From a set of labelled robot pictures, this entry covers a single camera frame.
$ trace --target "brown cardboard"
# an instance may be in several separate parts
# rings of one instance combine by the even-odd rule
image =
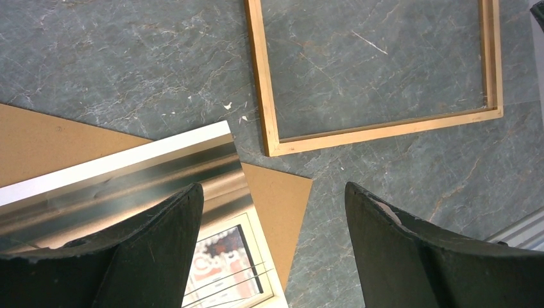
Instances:
[[[134,148],[147,139],[0,105],[0,187]],[[242,164],[282,286],[312,180]]]

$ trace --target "marble surface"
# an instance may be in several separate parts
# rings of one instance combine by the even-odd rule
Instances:
[[[266,158],[243,2],[234,0],[0,0],[0,103],[150,139],[228,120],[243,162],[314,179],[291,307],[362,307],[347,181],[478,239],[544,203],[528,2],[500,3],[507,106],[495,121]],[[481,98],[477,69],[462,65],[477,60],[474,1],[262,5],[282,135],[477,107],[466,105]]]

